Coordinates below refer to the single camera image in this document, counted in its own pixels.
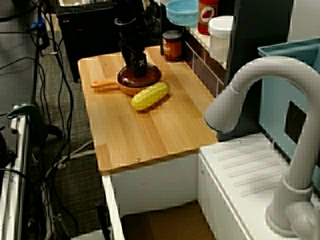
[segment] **toy frying pan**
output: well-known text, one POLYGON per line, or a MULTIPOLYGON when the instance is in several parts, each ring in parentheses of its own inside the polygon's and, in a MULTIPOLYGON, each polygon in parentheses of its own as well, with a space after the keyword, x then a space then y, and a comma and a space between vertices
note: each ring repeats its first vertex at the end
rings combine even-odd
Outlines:
POLYGON ((161 78, 161 71, 155 66, 148 63, 147 74, 140 77, 135 77, 132 67, 124 67, 117 75, 116 81, 114 79, 104 79, 99 81, 93 81, 91 88, 95 92, 107 92, 114 90, 109 86, 118 86, 122 92, 129 96, 134 96, 141 92, 145 88, 154 85, 161 78))

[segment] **white lid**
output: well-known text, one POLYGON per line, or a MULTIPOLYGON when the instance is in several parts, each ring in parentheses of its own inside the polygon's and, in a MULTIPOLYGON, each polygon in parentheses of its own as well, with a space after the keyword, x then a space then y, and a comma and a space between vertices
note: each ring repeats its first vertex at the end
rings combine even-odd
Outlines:
POLYGON ((217 16, 209 21, 208 32, 210 35, 227 39, 231 35, 233 16, 217 16))

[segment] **blue bowl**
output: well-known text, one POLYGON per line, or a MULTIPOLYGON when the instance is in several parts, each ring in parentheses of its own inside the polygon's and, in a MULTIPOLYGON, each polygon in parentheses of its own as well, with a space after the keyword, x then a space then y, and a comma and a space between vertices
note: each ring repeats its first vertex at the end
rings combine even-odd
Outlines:
POLYGON ((168 20, 179 26, 193 28, 198 22, 198 0, 174 0, 165 5, 168 20))

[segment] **orange pan handle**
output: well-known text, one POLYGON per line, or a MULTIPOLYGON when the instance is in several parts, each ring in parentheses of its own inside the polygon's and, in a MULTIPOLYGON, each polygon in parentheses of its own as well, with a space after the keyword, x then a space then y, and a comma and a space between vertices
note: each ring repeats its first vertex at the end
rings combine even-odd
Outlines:
POLYGON ((103 88, 107 86, 117 85, 117 81, 114 78, 104 79, 99 81, 93 81, 90 85, 92 89, 103 88))

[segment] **faucet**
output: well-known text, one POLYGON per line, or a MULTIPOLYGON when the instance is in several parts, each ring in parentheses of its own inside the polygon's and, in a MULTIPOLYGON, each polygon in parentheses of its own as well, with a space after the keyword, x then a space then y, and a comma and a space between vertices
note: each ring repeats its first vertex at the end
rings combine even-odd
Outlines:
POLYGON ((283 237, 320 240, 320 205, 311 203, 312 175, 320 151, 320 75, 309 65, 290 57, 255 59, 239 69, 230 84, 208 106, 204 119, 217 132, 232 131, 248 90, 265 77, 290 81, 302 90, 309 104, 289 169, 266 208, 266 224, 283 237))

